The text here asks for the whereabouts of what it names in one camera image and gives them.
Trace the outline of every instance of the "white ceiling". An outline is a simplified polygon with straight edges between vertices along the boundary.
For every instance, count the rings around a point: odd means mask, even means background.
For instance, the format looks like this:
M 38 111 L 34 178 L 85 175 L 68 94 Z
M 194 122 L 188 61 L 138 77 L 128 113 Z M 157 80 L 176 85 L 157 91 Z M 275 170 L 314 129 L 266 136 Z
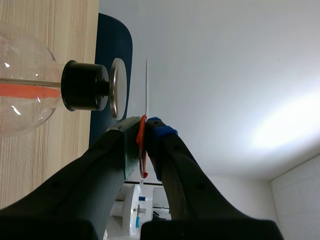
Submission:
M 133 39 L 129 115 L 160 117 L 207 174 L 272 179 L 320 153 L 320 2 L 109 0 Z

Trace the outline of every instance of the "white wall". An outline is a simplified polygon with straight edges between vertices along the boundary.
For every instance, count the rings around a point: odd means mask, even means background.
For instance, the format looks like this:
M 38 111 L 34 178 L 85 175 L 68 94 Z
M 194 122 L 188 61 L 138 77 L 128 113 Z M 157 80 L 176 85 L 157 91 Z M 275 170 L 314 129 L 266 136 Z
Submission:
M 234 177 L 208 176 L 220 193 L 239 211 L 256 218 L 278 223 L 269 181 Z
M 271 181 L 286 240 L 320 239 L 320 156 Z

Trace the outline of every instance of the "metal disc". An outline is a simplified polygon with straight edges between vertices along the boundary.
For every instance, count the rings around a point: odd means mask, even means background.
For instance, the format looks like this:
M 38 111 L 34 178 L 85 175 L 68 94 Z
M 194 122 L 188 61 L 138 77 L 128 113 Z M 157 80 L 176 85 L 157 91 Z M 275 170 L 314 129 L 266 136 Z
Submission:
M 127 71 L 125 63 L 115 58 L 109 74 L 109 101 L 113 118 L 121 120 L 127 105 Z

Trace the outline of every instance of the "blue plastic part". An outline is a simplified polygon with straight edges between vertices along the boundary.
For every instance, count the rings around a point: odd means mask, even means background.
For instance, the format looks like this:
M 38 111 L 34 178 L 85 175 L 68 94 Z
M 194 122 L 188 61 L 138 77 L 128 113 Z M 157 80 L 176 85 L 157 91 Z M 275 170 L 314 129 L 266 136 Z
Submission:
M 159 120 L 161 121 L 160 118 L 158 117 L 152 117 L 152 118 L 149 118 L 149 119 L 152 119 L 152 120 Z M 157 158 L 157 154 L 156 154 L 156 144 L 158 142 L 158 140 L 162 137 L 165 137 L 165 136 L 168 136 L 168 135 L 172 135 L 172 134 L 176 134 L 178 135 L 178 131 L 173 129 L 172 127 L 170 126 L 158 126 L 158 127 L 155 127 L 152 131 L 152 142 L 153 142 L 153 147 L 151 148 L 151 152 L 148 152 L 148 154 L 150 156 L 155 156 Z M 156 179 L 161 182 L 161 162 L 156 160 L 155 161 L 155 175 L 156 175 Z
M 136 220 L 135 220 L 135 227 L 136 228 L 139 228 L 139 221 L 140 221 L 140 217 L 136 217 Z

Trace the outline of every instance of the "orange object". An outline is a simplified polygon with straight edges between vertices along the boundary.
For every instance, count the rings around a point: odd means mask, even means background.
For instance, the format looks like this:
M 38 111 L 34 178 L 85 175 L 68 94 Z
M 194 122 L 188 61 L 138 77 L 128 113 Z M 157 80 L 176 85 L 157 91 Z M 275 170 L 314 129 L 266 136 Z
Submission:
M 57 98 L 60 90 L 44 86 L 0 83 L 0 96 L 21 99 Z
M 136 143 L 138 144 L 139 148 L 140 175 L 144 179 L 148 176 L 148 173 L 146 172 L 147 151 L 144 148 L 146 121 L 147 115 L 143 115 L 140 120 L 139 132 L 136 137 Z

